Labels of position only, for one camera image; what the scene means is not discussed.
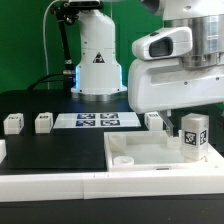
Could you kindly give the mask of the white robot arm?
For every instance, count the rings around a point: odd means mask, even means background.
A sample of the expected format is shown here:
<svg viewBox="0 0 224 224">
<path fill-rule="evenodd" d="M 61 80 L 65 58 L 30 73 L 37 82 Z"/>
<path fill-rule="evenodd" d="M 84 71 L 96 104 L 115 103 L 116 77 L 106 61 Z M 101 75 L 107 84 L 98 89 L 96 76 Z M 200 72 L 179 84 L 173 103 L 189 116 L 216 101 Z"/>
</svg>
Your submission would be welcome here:
<svg viewBox="0 0 224 224">
<path fill-rule="evenodd" d="M 68 0 L 79 10 L 81 52 L 73 92 L 92 100 L 122 91 L 114 24 L 105 0 Z M 139 114 L 224 101 L 224 0 L 140 0 L 163 27 L 132 44 L 128 101 Z"/>
</svg>

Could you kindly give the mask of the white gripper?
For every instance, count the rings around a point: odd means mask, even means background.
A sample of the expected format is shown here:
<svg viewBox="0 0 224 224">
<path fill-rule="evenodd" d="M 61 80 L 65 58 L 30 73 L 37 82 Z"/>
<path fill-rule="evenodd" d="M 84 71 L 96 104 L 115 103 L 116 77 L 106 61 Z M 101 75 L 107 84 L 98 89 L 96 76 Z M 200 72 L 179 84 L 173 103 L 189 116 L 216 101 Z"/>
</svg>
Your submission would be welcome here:
<svg viewBox="0 0 224 224">
<path fill-rule="evenodd" d="M 192 48 L 188 27 L 162 28 L 132 44 L 129 105 L 137 113 L 159 111 L 169 137 L 174 136 L 171 109 L 224 102 L 224 55 L 213 65 L 186 68 L 183 57 Z"/>
</svg>

